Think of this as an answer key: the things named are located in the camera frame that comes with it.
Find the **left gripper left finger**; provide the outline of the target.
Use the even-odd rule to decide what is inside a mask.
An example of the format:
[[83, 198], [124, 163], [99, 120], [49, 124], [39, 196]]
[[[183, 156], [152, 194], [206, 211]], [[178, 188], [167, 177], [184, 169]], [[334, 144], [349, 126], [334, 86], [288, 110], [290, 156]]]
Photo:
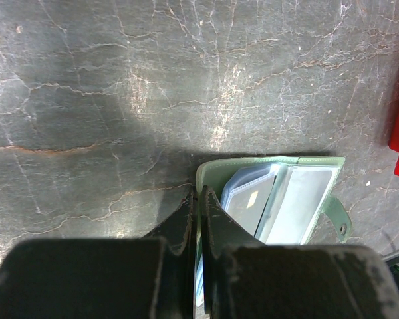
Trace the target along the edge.
[[0, 266], [0, 318], [192, 318], [194, 195], [134, 239], [33, 239]]

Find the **dark grey credit card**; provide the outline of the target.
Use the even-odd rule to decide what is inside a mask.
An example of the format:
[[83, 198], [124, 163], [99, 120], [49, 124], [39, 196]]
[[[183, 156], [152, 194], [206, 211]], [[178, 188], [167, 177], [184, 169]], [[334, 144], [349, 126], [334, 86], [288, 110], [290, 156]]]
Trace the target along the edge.
[[264, 176], [229, 193], [225, 211], [250, 235], [254, 235], [258, 228], [274, 182], [274, 175]]

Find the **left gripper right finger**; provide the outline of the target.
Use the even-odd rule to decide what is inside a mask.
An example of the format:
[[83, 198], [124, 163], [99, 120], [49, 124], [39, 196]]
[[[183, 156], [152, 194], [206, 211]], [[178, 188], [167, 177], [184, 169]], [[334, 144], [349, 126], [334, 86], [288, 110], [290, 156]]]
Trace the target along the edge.
[[210, 187], [200, 198], [205, 311], [211, 318], [399, 318], [399, 288], [360, 245], [265, 245]]

